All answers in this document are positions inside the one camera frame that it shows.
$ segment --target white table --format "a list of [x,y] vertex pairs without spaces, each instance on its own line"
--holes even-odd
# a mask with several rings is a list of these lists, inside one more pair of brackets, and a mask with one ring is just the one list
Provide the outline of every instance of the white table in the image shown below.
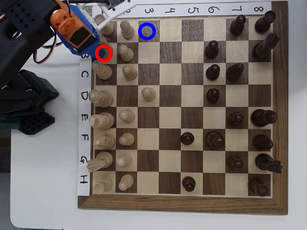
[[[146,2],[189,2],[147,0]],[[56,123],[33,137],[12,133],[11,220],[37,229],[299,229],[306,219],[307,2],[289,1],[289,215],[252,216],[77,208],[79,58],[56,48],[43,65],[28,61],[25,69],[46,78],[60,92],[48,103]],[[46,52],[39,50],[41,56]]]

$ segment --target wooden board border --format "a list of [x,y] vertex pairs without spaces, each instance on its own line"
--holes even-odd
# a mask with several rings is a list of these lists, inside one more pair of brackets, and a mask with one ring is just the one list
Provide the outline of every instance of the wooden board border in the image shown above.
[[279,117],[273,125],[273,137],[279,140],[275,142],[273,155],[284,166],[282,174],[273,174],[273,198],[91,195],[78,196],[78,208],[288,214],[288,2],[272,2],[272,10],[277,14],[273,30],[281,38],[273,55],[273,107]]

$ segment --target chessboard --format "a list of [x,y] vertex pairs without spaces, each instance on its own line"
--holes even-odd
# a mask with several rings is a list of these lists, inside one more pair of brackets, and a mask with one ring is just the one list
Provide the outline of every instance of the chessboard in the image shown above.
[[[120,23],[112,22],[115,31],[105,39],[112,47],[113,57],[103,63],[112,69],[112,75],[102,80],[92,72],[92,90],[108,91],[114,98],[110,107],[92,103],[92,115],[109,113],[114,117],[110,129],[92,128],[91,159],[101,152],[112,155],[107,168],[90,174],[90,196],[79,196],[79,208],[120,210],[162,210],[226,213],[287,214],[287,127],[288,127],[288,17],[287,4],[273,2],[277,18],[268,32],[258,34],[255,22],[261,16],[246,16],[241,35],[230,32],[230,17],[182,17],[127,19],[135,30],[132,39],[121,34]],[[155,26],[156,35],[145,41],[138,35],[141,24]],[[145,27],[144,36],[152,30]],[[253,47],[269,33],[281,39],[271,56],[258,61],[252,56]],[[216,40],[219,53],[208,59],[205,48]],[[118,47],[126,45],[134,57],[125,62]],[[237,81],[226,78],[227,69],[236,63],[244,64],[244,71]],[[206,77],[207,69],[217,64],[220,75],[216,80]],[[124,77],[122,68],[137,70],[134,80]],[[144,88],[154,89],[156,96],[148,102],[142,95]],[[208,101],[207,92],[218,89],[217,102]],[[132,122],[119,117],[123,110],[135,114]],[[278,120],[273,125],[257,127],[251,114],[257,109],[273,110]],[[229,122],[229,116],[240,113],[245,118],[240,125]],[[217,131],[224,145],[212,149],[205,137]],[[180,138],[192,133],[194,142],[185,145]],[[134,142],[121,145],[119,138],[130,133]],[[263,134],[274,142],[271,150],[254,147],[253,139]],[[111,135],[116,143],[111,149],[96,145],[104,135]],[[281,161],[281,174],[259,169],[255,158],[266,153]],[[129,155],[130,164],[121,167],[116,159]],[[241,169],[229,167],[227,159],[239,156]],[[119,189],[124,175],[133,178],[125,191]],[[98,194],[94,189],[101,178],[111,179],[111,187]],[[195,189],[186,191],[182,180],[192,177]],[[259,197],[249,187],[249,182],[260,179],[268,188]]]

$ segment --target red circle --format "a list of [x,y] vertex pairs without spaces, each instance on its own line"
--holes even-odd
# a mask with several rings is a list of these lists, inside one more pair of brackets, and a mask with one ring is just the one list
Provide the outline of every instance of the red circle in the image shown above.
[[[103,49],[103,48],[106,48],[109,51],[109,56],[107,58],[101,58],[99,56],[99,51],[101,49]],[[95,51],[95,56],[96,56],[98,61],[100,61],[100,62],[107,62],[107,61],[111,60],[111,58],[113,57],[113,50],[108,45],[100,45],[100,46],[97,47],[97,49]]]

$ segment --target blue circle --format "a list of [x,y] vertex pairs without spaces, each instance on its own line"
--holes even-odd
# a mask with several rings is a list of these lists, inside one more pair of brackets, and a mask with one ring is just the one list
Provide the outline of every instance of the blue circle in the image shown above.
[[[145,36],[142,34],[142,29],[143,29],[145,26],[149,26],[149,27],[151,27],[151,29],[153,30],[152,35],[150,35],[149,37],[145,37]],[[139,27],[139,36],[140,36],[141,39],[146,40],[146,41],[149,41],[149,40],[151,40],[151,39],[154,38],[155,34],[156,34],[156,30],[155,30],[155,26],[154,26],[153,24],[151,24],[151,23],[143,23],[142,25],[140,25],[140,27]]]

